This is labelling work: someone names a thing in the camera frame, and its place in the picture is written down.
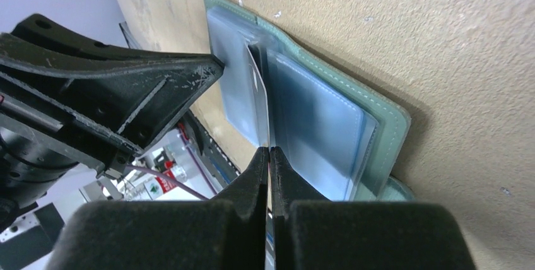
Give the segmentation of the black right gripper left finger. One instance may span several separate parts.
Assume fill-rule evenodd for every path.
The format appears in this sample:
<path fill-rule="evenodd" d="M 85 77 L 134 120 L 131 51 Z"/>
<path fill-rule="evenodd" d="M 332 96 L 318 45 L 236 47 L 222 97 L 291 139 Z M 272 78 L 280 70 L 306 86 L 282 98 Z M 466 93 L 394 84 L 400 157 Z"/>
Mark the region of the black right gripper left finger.
<path fill-rule="evenodd" d="M 263 269 L 269 150 L 206 201 L 95 201 L 67 222 L 48 269 Z"/>

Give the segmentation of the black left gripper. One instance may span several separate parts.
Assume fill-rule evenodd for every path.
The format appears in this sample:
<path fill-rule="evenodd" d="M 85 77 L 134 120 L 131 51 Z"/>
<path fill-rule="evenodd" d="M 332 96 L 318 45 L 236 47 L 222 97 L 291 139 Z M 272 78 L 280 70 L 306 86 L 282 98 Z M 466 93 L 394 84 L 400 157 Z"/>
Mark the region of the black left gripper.
<path fill-rule="evenodd" d="M 77 165 L 117 178 L 223 74 L 210 54 L 107 45 L 41 14 L 1 34 L 1 230 Z"/>

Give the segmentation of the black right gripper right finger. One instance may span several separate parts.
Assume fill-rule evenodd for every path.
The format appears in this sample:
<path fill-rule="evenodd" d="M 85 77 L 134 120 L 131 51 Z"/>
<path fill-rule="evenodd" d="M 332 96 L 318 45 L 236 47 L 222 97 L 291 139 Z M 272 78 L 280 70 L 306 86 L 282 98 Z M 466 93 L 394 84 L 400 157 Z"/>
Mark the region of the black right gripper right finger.
<path fill-rule="evenodd" d="M 330 201 L 270 151 L 276 269 L 474 269 L 443 206 Z"/>

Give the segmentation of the green card holder wallet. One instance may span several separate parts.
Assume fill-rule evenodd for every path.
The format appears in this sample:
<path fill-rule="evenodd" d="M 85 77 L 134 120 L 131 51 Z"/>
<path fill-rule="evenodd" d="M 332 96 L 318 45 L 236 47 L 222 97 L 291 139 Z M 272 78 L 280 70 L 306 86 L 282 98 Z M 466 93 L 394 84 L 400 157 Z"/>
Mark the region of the green card holder wallet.
<path fill-rule="evenodd" d="M 391 176 L 411 117 L 362 82 L 311 54 L 284 31 L 229 0 L 204 0 L 227 121 L 258 146 L 247 45 L 261 50 L 271 146 L 333 201 L 411 201 Z"/>

